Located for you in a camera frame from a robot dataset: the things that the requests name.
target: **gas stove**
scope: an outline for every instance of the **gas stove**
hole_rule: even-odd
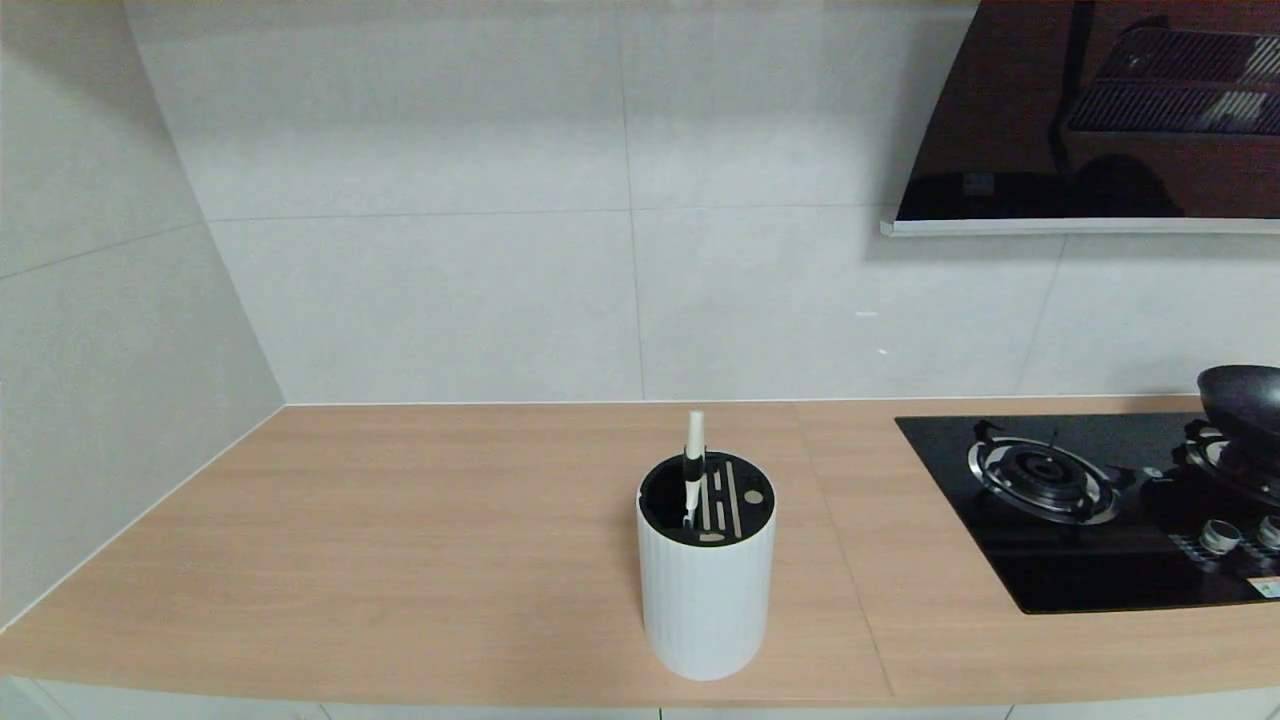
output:
[[[1280,600],[1280,462],[1198,415],[897,424],[1023,612]]]

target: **black glass range hood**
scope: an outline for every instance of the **black glass range hood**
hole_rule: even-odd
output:
[[[1280,233],[1280,3],[983,1],[884,231]]]

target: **black wok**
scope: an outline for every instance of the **black wok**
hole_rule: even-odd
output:
[[[1208,421],[1247,451],[1280,456],[1280,368],[1220,365],[1199,374]]]

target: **burner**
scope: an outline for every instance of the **burner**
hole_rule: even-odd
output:
[[[1187,457],[1215,480],[1254,500],[1280,505],[1280,462],[1260,459],[1236,447],[1213,425],[1187,425]]]
[[[1070,525],[1096,525],[1115,516],[1111,479],[1079,455],[1018,437],[991,437],[979,423],[969,469],[982,484],[1019,510]]]

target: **wall tile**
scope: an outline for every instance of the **wall tile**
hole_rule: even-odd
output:
[[[1011,393],[1062,238],[888,240],[879,213],[637,211],[646,397]]]
[[[1212,365],[1277,365],[1277,279],[1271,238],[1071,237],[1019,392],[1196,392]]]
[[[116,3],[0,17],[0,277],[200,222]]]
[[[291,404],[640,398],[626,213],[212,229]]]
[[[896,204],[977,3],[621,3],[637,208]]]
[[[5,278],[0,318],[8,620],[282,397],[204,225]]]
[[[157,0],[129,18],[210,220],[627,206],[609,3]]]

